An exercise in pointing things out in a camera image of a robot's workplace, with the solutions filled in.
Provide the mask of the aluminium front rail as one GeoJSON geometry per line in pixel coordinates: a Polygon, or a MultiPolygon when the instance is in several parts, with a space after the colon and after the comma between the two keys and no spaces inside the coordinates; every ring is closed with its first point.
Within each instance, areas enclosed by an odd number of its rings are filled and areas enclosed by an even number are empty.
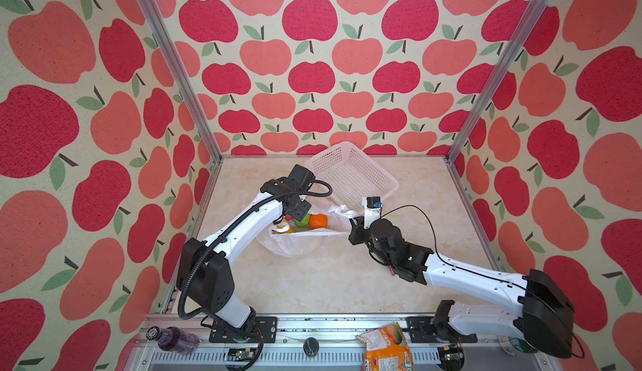
{"type": "MultiPolygon", "coordinates": [[[[426,313],[410,314],[262,314],[257,320],[264,344],[255,370],[360,370],[366,345],[357,336],[397,322],[411,351],[416,370],[559,370],[546,354],[510,356],[498,337],[479,335],[460,343],[438,343],[419,334],[426,313]],[[304,340],[319,341],[319,354],[304,354],[304,340]]],[[[220,322],[173,314],[150,315],[144,329],[178,327],[195,334],[200,343],[189,355],[165,352],[140,335],[123,354],[120,370],[229,370],[246,364],[256,354],[257,341],[234,338],[220,322]]]]}

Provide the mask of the black round knob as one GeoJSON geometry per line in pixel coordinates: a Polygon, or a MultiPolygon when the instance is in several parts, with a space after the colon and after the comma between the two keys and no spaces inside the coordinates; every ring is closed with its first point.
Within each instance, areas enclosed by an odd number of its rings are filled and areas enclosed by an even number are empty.
{"type": "Polygon", "coordinates": [[[309,358],[314,358],[319,354],[319,341],[316,338],[309,337],[304,340],[303,351],[309,358]]]}

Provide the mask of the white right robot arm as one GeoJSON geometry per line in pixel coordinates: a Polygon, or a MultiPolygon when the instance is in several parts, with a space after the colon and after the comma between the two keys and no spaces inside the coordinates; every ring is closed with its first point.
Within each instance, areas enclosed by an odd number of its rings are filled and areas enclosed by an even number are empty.
{"type": "Polygon", "coordinates": [[[349,241],[364,244],[377,262],[406,282],[447,287],[488,302],[474,307],[443,302],[435,313],[441,339],[472,334],[507,336],[526,341],[559,359],[573,355],[575,309],[545,272],[496,272],[442,257],[428,247],[406,242],[389,220],[351,220],[349,241]]]}

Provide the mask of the orange toy fruit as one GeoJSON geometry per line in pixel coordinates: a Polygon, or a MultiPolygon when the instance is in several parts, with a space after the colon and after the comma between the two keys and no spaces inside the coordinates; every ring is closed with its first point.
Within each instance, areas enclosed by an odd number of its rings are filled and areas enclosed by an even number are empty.
{"type": "Polygon", "coordinates": [[[309,218],[309,227],[312,230],[325,229],[328,227],[329,218],[324,214],[311,215],[309,218]]]}

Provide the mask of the purple drink bottle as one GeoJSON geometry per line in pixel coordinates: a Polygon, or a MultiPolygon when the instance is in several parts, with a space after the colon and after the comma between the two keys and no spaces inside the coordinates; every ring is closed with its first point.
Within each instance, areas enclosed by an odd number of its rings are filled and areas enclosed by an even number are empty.
{"type": "Polygon", "coordinates": [[[162,351],[181,355],[192,354],[200,343],[195,334],[185,332],[177,327],[162,329],[153,326],[146,331],[145,337],[148,341],[155,342],[162,351]]]}

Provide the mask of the aluminium frame post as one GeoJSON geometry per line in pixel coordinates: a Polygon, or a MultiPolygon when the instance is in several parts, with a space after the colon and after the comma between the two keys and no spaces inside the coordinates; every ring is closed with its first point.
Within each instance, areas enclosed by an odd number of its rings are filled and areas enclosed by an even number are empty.
{"type": "Polygon", "coordinates": [[[475,100],[475,103],[473,103],[464,125],[456,136],[445,159],[447,165],[454,165],[456,158],[459,153],[461,153],[465,143],[469,140],[471,132],[476,127],[483,111],[491,102],[493,95],[496,93],[503,79],[506,77],[512,63],[523,50],[527,39],[530,37],[533,29],[537,25],[537,22],[543,15],[549,1],[550,0],[531,0],[530,3],[528,3],[513,35],[507,42],[506,48],[499,56],[499,60],[495,64],[483,90],[475,100]]]}
{"type": "Polygon", "coordinates": [[[187,69],[182,61],[181,55],[176,48],[174,41],[167,31],[165,20],[162,17],[159,6],[155,0],[136,0],[142,13],[152,31],[160,51],[166,61],[168,69],[172,74],[175,85],[187,105],[188,111],[195,122],[199,135],[202,137],[213,163],[222,163],[222,153],[217,145],[212,130],[209,127],[207,116],[202,108],[200,99],[195,92],[192,82],[187,75],[187,69]]]}

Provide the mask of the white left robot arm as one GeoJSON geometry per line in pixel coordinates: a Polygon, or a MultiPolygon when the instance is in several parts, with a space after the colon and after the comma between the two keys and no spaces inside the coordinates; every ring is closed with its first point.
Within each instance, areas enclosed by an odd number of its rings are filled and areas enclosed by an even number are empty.
{"type": "Polygon", "coordinates": [[[251,339],[256,311],[235,294],[233,264],[262,231],[287,216],[303,220],[311,208],[307,198],[326,198],[332,193],[329,183],[295,165],[289,175],[265,182],[253,201],[222,229],[202,241],[189,239],[177,270],[179,318],[206,315],[251,339]]]}

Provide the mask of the aluminium frame post left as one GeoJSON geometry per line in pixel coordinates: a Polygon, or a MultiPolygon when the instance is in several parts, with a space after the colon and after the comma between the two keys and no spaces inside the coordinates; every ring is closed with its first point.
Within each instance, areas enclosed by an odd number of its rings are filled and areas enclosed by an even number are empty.
{"type": "Polygon", "coordinates": [[[200,99],[195,92],[192,82],[187,75],[187,69],[182,61],[181,55],[176,48],[174,41],[167,31],[165,20],[162,17],[159,6],[155,0],[136,0],[142,13],[152,31],[160,51],[166,61],[168,69],[172,74],[175,85],[187,105],[188,111],[195,122],[199,135],[202,137],[213,163],[222,163],[222,153],[217,145],[212,130],[209,127],[207,116],[202,108],[200,99]]]}

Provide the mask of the white plastic bag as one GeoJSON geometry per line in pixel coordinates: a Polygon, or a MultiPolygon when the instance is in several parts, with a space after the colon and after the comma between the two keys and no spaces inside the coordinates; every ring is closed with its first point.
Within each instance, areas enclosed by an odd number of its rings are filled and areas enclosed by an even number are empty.
{"type": "Polygon", "coordinates": [[[329,218],[328,227],[312,230],[310,227],[298,228],[293,220],[289,220],[294,233],[273,234],[271,225],[262,231],[256,240],[273,254],[285,258],[303,257],[319,247],[338,240],[347,238],[351,231],[350,220],[359,213],[350,210],[346,205],[336,205],[329,199],[310,198],[310,215],[324,214],[329,218]]]}

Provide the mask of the orange snack bag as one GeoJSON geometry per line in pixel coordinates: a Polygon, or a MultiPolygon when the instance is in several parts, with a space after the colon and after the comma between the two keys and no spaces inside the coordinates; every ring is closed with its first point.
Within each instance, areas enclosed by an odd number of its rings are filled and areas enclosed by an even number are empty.
{"type": "Polygon", "coordinates": [[[414,363],[397,322],[364,332],[357,339],[366,345],[364,371],[412,371],[414,363]]]}

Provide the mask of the aluminium frame post right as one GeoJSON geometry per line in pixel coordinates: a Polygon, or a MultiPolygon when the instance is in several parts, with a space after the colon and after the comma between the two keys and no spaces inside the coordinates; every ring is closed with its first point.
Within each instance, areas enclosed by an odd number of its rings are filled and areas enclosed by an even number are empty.
{"type": "Polygon", "coordinates": [[[493,95],[496,93],[503,79],[506,77],[512,63],[523,50],[527,39],[530,37],[533,29],[537,25],[537,22],[543,15],[549,1],[550,0],[531,0],[530,3],[528,3],[513,35],[507,42],[506,48],[499,56],[499,60],[495,64],[483,90],[475,100],[475,103],[473,103],[464,125],[456,136],[445,159],[447,165],[454,165],[456,158],[459,153],[461,153],[465,143],[469,140],[471,132],[476,127],[483,111],[491,102],[493,95]]]}

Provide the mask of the green toy fruit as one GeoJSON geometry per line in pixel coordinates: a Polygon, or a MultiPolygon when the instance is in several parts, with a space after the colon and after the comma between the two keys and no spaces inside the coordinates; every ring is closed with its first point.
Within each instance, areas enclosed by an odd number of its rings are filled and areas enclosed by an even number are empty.
{"type": "Polygon", "coordinates": [[[302,220],[294,220],[294,225],[298,228],[309,227],[310,219],[311,219],[311,215],[308,213],[302,218],[302,220]]]}

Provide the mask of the green drink can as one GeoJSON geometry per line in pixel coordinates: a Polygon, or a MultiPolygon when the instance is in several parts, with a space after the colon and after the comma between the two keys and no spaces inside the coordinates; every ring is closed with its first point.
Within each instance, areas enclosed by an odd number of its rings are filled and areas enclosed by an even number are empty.
{"type": "Polygon", "coordinates": [[[510,356],[518,356],[520,354],[527,354],[528,351],[524,349],[523,344],[525,341],[514,337],[499,336],[498,342],[505,353],[510,356]]]}

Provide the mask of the white plastic mesh basket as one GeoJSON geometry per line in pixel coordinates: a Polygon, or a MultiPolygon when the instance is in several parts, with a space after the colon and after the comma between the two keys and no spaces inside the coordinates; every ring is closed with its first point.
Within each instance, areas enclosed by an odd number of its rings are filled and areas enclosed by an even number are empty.
{"type": "Polygon", "coordinates": [[[332,202],[360,215],[364,213],[365,197],[379,196],[385,201],[400,186],[391,173],[351,142],[341,142],[314,155],[304,167],[330,184],[332,202]]]}

